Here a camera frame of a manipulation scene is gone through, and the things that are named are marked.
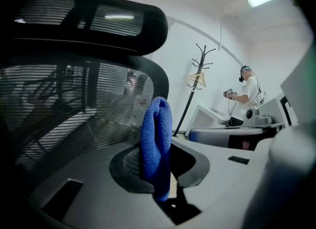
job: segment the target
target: blue towel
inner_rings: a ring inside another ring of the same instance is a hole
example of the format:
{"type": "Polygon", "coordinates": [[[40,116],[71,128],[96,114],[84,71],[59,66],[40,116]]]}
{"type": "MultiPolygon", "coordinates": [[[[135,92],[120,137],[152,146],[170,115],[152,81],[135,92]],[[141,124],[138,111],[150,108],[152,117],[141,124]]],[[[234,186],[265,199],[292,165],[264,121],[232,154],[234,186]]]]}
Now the blue towel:
{"type": "Polygon", "coordinates": [[[147,109],[141,130],[142,177],[154,185],[154,198],[166,201],[170,191],[172,115],[168,102],[156,97],[147,109]]]}

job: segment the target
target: vr headset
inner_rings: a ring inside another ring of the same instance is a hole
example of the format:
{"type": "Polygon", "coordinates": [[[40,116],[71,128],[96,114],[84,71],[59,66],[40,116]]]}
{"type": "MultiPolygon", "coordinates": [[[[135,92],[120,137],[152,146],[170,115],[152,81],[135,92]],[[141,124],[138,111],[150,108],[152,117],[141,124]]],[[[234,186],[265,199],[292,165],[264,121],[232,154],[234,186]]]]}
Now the vr headset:
{"type": "Polygon", "coordinates": [[[248,66],[242,66],[242,68],[241,68],[241,70],[240,70],[240,77],[239,77],[239,81],[240,81],[240,82],[243,82],[243,81],[244,81],[244,78],[243,78],[242,75],[241,75],[241,72],[242,72],[243,70],[250,70],[250,68],[249,68],[248,66]]]}

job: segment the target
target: person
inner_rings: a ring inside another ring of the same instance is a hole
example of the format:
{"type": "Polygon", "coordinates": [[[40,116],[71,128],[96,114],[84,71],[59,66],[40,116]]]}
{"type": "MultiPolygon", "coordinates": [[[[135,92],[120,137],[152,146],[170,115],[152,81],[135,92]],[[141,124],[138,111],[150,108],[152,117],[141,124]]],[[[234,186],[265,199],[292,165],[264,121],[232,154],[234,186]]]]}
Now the person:
{"type": "MultiPolygon", "coordinates": [[[[227,126],[240,126],[243,124],[244,116],[250,107],[259,106],[263,103],[261,90],[257,76],[253,73],[249,66],[243,66],[240,70],[239,81],[246,81],[246,85],[242,89],[242,95],[227,93],[226,97],[236,102],[231,118],[228,120],[227,126]]],[[[242,141],[242,148],[249,149],[250,142],[242,141]]]]}

